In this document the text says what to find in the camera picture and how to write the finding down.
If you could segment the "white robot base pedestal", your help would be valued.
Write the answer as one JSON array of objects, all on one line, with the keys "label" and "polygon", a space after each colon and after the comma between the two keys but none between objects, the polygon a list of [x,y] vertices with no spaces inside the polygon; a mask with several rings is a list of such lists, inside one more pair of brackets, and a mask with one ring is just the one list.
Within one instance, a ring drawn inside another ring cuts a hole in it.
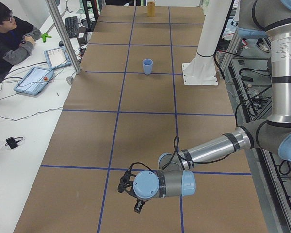
[{"label": "white robot base pedestal", "polygon": [[214,55],[232,6],[232,0],[209,1],[196,56],[182,64],[185,85],[218,85]]}]

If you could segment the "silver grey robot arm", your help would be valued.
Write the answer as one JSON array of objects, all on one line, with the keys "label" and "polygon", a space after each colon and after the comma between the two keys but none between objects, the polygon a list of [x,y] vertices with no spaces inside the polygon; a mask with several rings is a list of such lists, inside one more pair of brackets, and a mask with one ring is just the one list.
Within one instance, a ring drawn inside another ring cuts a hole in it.
[{"label": "silver grey robot arm", "polygon": [[136,198],[135,212],[151,198],[194,194],[195,165],[219,162],[242,149],[261,148],[291,162],[291,0],[243,0],[238,30],[244,38],[271,41],[271,114],[202,145],[164,153],[157,171],[147,168],[121,183],[118,191]]}]

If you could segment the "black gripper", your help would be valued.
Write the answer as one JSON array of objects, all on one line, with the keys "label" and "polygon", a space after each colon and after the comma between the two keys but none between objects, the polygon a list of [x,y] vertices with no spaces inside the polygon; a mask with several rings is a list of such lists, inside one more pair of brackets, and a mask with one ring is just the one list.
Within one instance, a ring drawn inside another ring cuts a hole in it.
[{"label": "black gripper", "polygon": [[135,206],[134,206],[134,212],[136,212],[136,213],[140,213],[141,210],[142,210],[142,207],[143,207],[144,204],[145,204],[146,202],[148,202],[148,201],[149,201],[149,199],[145,199],[145,200],[143,200],[143,199],[139,199],[139,198],[137,198],[137,200],[136,200],[136,204],[135,204]]}]

